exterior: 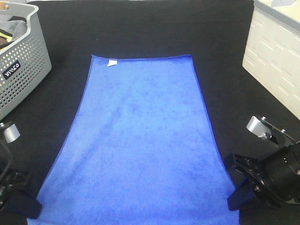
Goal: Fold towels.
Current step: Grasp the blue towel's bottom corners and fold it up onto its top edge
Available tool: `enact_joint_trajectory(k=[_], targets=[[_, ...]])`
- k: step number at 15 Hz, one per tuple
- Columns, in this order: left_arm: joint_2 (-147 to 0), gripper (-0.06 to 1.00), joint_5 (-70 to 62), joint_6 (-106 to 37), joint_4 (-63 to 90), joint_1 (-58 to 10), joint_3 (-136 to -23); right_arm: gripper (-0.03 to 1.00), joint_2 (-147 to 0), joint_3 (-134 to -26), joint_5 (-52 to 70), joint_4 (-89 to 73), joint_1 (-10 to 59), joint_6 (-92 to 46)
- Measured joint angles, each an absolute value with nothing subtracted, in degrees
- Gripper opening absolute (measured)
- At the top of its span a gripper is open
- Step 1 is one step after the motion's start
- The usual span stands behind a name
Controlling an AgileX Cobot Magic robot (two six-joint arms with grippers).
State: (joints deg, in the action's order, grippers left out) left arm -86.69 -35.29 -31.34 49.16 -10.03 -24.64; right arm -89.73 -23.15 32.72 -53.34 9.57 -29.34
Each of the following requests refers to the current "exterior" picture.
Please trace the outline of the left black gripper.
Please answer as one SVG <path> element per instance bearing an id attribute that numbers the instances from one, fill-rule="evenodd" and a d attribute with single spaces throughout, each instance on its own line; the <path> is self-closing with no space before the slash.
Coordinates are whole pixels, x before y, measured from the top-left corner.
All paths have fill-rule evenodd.
<path id="1" fill-rule="evenodd" d="M 13 155 L 4 137 L 0 139 L 0 207 L 4 212 L 37 219 L 42 204 L 35 191 L 26 187 L 28 173 L 11 167 Z"/>

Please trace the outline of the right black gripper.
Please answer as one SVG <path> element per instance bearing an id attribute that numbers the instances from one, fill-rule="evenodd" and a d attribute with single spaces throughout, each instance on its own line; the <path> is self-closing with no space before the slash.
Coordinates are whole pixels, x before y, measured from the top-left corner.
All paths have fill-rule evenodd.
<path id="1" fill-rule="evenodd" d="M 227 199 L 230 211 L 300 204 L 299 143 L 284 146 L 262 160 L 230 153 L 224 165 L 228 172 L 244 176 Z"/>

